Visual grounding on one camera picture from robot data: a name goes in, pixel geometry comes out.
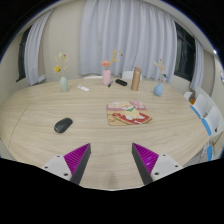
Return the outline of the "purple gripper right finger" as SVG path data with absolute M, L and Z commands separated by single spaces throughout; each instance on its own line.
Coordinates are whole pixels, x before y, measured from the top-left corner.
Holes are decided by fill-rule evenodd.
M 132 155 L 145 185 L 182 169 L 167 154 L 157 154 L 137 143 L 132 144 Z

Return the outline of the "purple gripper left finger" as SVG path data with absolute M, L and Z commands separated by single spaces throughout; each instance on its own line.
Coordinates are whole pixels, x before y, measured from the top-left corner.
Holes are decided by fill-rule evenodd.
M 42 169 L 79 185 L 91 154 L 91 144 L 85 144 L 66 155 L 56 155 Z

